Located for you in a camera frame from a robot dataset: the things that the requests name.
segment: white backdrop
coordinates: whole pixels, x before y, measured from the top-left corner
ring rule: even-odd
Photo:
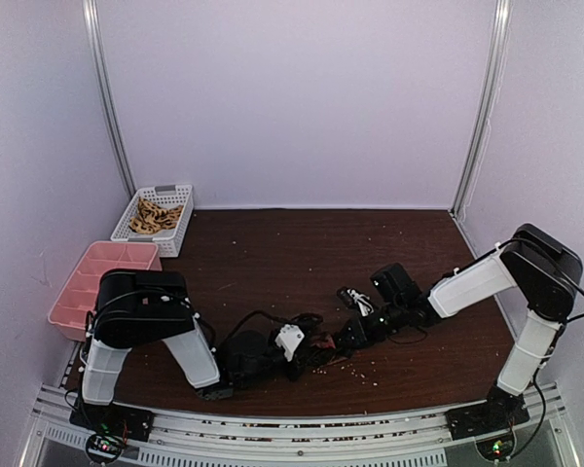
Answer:
[[[48,312],[128,202],[102,115],[81,2],[0,0],[0,467],[73,348]]]
[[[465,210],[478,253],[532,222],[584,263],[584,1],[515,4],[491,128]],[[526,301],[513,291],[501,301],[521,330]],[[584,320],[569,325],[541,376],[558,381],[584,448]]]
[[[198,207],[452,204],[493,0],[99,2],[136,183]]]

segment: white basket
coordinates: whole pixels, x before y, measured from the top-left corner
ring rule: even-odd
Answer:
[[[182,204],[184,210],[177,222],[177,227],[172,230],[160,231],[153,235],[134,232],[129,227],[129,221],[136,215],[139,198],[148,199],[165,209],[171,209]],[[124,215],[121,216],[121,220],[110,239],[112,241],[153,241],[158,245],[161,258],[177,258],[179,251],[182,249],[182,242],[194,207],[192,185],[165,185],[141,188],[136,192],[132,201],[129,202],[128,208]]]

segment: dark brown tabletop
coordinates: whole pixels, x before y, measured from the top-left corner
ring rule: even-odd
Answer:
[[[163,267],[184,274],[193,305],[220,341],[254,309],[284,317],[321,313],[322,329],[335,332],[351,313],[335,295],[343,285],[379,302],[369,276],[382,266],[403,264],[426,289],[471,261],[444,211],[242,210],[197,211],[180,257],[163,260]],[[256,318],[246,328],[271,326]],[[195,395],[158,342],[128,356],[116,399],[203,413],[302,416],[395,412],[484,398],[513,343],[493,299],[428,333],[422,342],[382,342],[296,382],[278,376],[213,402]],[[396,337],[419,338],[414,329]],[[74,370],[71,386],[75,378]]]

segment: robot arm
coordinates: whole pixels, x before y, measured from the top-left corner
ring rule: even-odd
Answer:
[[[528,319],[497,378],[497,387],[521,395],[573,309],[582,263],[573,252],[532,225],[520,227],[511,241],[428,294],[442,318],[503,290],[519,287],[528,300]]]
[[[522,394],[564,328],[581,275],[575,253],[525,224],[511,239],[467,268],[455,269],[425,294],[401,265],[377,271],[371,279],[387,305],[351,320],[341,340],[372,344],[404,326],[432,326],[503,290],[519,288],[528,300],[528,319],[487,402],[447,413],[455,439],[499,430],[511,418],[528,420]],[[344,295],[355,302],[351,294]]]
[[[88,331],[82,384],[86,404],[107,406],[133,347],[163,341],[195,388],[218,382],[216,361],[175,272],[115,269],[102,276]]]

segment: pink compartment organizer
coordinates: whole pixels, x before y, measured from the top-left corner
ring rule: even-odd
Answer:
[[[158,245],[154,243],[92,244],[60,291],[48,321],[72,341],[85,340],[87,311],[92,311],[99,289],[99,279],[110,269],[162,270]]]

